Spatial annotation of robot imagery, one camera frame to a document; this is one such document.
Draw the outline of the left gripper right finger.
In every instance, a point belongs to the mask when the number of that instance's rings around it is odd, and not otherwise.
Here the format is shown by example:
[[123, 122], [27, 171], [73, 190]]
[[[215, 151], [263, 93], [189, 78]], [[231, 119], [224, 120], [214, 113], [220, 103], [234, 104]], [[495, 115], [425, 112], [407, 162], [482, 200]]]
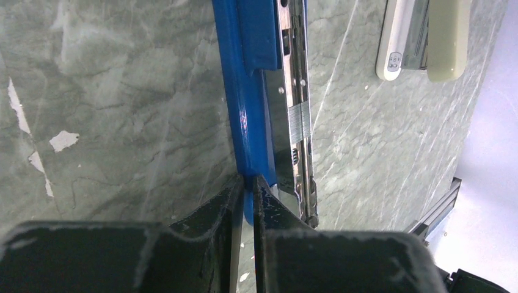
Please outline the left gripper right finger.
[[431, 254], [414, 235], [317, 231], [294, 216], [257, 176], [258, 292], [445, 292]]

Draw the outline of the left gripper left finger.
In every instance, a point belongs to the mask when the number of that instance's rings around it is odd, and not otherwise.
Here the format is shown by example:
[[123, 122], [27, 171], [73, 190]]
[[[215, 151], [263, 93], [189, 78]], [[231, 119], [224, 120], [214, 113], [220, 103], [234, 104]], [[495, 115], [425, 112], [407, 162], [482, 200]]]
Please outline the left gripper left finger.
[[235, 292], [244, 180], [171, 225], [28, 221], [1, 240], [2, 292]]

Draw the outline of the silver staple strip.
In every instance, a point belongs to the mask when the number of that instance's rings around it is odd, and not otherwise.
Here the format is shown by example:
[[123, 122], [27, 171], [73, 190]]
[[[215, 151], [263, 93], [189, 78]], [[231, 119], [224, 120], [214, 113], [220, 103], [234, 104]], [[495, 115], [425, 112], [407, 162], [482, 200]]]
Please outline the silver staple strip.
[[311, 135], [310, 103], [304, 101], [288, 108], [290, 144], [307, 139]]

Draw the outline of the blue black stapler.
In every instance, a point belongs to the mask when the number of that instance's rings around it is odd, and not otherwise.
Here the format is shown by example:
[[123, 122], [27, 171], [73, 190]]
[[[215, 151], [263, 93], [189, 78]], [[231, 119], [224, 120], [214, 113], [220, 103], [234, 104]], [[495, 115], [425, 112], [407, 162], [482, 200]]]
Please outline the blue black stapler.
[[244, 214], [253, 222], [253, 180], [295, 197], [297, 216], [318, 226], [312, 137], [290, 144], [288, 108], [310, 103], [306, 1], [213, 1]]

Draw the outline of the beige white stapler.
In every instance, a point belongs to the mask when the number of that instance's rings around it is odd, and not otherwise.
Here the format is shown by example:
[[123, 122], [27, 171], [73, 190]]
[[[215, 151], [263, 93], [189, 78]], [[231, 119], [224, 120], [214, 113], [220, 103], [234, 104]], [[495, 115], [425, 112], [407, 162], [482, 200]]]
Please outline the beige white stapler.
[[467, 64], [470, 1], [388, 0], [376, 75], [424, 70], [431, 82], [458, 79]]

